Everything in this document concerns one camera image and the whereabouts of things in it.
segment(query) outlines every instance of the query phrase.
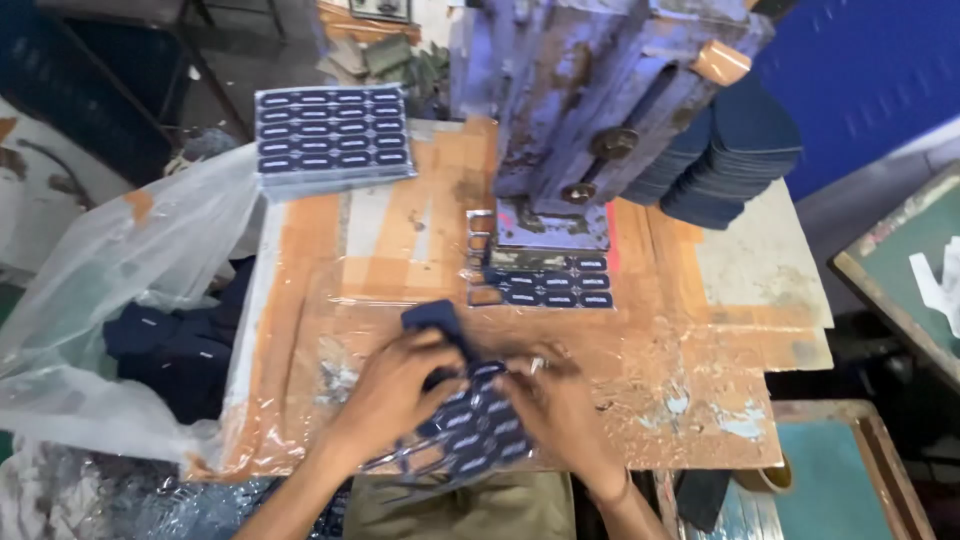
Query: stack of navy fabric pieces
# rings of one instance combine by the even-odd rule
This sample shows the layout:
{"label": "stack of navy fabric pieces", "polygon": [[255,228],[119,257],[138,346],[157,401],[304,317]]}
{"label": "stack of navy fabric pieces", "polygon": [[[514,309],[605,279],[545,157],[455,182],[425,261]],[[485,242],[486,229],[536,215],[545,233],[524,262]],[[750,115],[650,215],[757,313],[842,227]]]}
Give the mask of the stack of navy fabric pieces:
{"label": "stack of navy fabric pieces", "polygon": [[[687,223],[725,230],[747,201],[793,169],[803,145],[793,119],[753,75],[720,91],[690,126],[694,135],[684,132],[676,137],[684,141],[681,144],[701,136],[702,117],[708,121],[706,151],[669,186],[660,198],[660,209]],[[635,193],[635,184],[645,175],[646,171],[625,195]],[[627,198],[653,204],[649,198]]]}
{"label": "stack of navy fabric pieces", "polygon": [[216,307],[175,310],[127,304],[104,324],[117,377],[153,389],[181,424],[220,417],[227,370],[254,257],[231,261],[236,275]]}
{"label": "stack of navy fabric pieces", "polygon": [[673,137],[670,146],[657,156],[621,197],[639,205],[653,205],[666,194],[687,167],[700,158],[710,144],[712,112],[706,108],[693,119],[686,131]]}

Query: floor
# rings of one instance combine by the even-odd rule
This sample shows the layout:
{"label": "floor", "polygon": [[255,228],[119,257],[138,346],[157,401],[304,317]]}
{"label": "floor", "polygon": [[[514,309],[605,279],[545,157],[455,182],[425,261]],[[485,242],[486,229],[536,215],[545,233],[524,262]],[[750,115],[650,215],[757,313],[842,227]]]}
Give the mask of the floor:
{"label": "floor", "polygon": [[[267,0],[222,0],[222,5],[266,10]],[[253,95],[257,90],[289,86],[328,84],[316,69],[320,59],[317,46],[316,7],[312,0],[276,0],[287,32],[282,43],[268,15],[211,9],[217,27],[194,23],[196,40],[210,67],[217,73],[227,94],[244,120],[252,125]],[[186,135],[202,128],[216,128],[237,136],[225,123],[227,116],[206,85],[193,84],[187,93],[180,125]]]}

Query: wooden table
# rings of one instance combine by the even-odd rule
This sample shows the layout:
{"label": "wooden table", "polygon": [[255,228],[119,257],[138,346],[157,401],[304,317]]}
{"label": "wooden table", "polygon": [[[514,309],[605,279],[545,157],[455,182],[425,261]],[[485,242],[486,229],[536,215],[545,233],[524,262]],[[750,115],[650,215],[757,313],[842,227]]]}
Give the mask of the wooden table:
{"label": "wooden table", "polygon": [[[920,499],[873,405],[858,400],[788,401],[773,402],[773,410],[778,424],[835,421],[849,426],[881,508],[882,515],[875,516],[878,525],[886,525],[894,540],[935,540]],[[675,474],[660,471],[655,476],[660,515],[676,540],[791,538],[789,530],[781,526],[777,496],[774,494],[751,492],[731,480],[716,529],[712,533],[704,533],[677,516],[673,497]],[[811,475],[808,471],[794,471],[795,483],[814,477],[815,474]],[[810,509],[805,525],[808,528],[802,537],[836,537],[836,530],[817,529],[818,525],[828,526],[818,521],[815,512],[815,508]]]}
{"label": "wooden table", "polygon": [[926,255],[935,275],[944,246],[960,235],[960,161],[944,169],[833,260],[833,269],[891,329],[960,390],[960,339],[924,305],[909,257]]}
{"label": "wooden table", "polygon": [[[404,309],[465,304],[466,211],[492,208],[496,126],[411,124],[416,179],[268,209],[224,459],[205,464],[221,478],[288,474],[335,414],[345,370],[400,332]],[[832,365],[827,300],[786,187],[726,232],[608,208],[615,310],[463,307],[468,335],[493,348],[561,341],[635,469],[779,463],[764,372]]]}

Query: hand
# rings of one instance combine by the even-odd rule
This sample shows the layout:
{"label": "hand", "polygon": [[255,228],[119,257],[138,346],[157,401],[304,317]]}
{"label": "hand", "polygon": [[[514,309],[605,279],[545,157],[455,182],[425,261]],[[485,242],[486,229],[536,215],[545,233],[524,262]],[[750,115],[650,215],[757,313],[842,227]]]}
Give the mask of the hand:
{"label": "hand", "polygon": [[[546,365],[531,373],[535,356]],[[566,352],[542,344],[528,356],[507,360],[507,369],[510,373],[496,384],[540,447],[577,475],[599,502],[622,494],[627,488],[623,459],[604,432],[587,380]]]}
{"label": "hand", "polygon": [[423,381],[439,367],[463,371],[464,359],[436,329],[405,333],[371,355],[327,433],[328,444],[358,467],[413,431],[468,386],[464,379],[449,379],[423,394]]}

